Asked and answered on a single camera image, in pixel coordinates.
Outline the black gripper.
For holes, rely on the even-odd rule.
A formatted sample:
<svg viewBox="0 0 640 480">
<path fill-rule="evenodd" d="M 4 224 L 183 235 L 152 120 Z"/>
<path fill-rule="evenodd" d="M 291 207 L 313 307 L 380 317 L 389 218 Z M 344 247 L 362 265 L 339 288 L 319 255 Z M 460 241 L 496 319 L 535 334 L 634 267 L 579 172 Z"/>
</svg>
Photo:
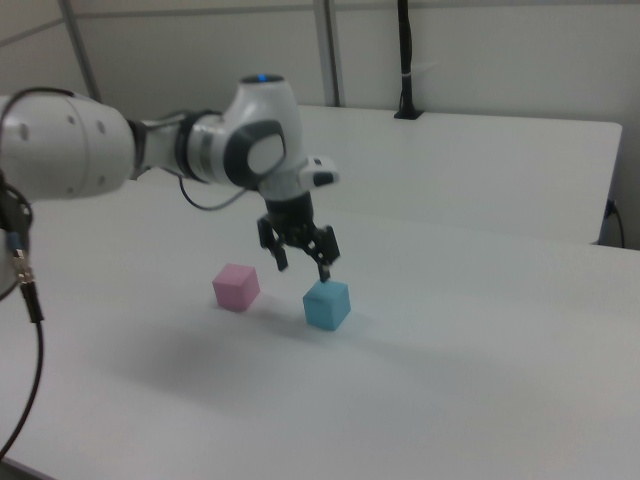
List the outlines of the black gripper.
<svg viewBox="0 0 640 480">
<path fill-rule="evenodd" d="M 320 282 L 326 283 L 340 250 L 332 226 L 314 225 L 311 194 L 282 201 L 266 200 L 265 205 L 267 213 L 257 221 L 259 242 L 262 249 L 270 252 L 278 270 L 282 272 L 288 267 L 284 243 L 303 249 L 317 264 Z"/>
</svg>

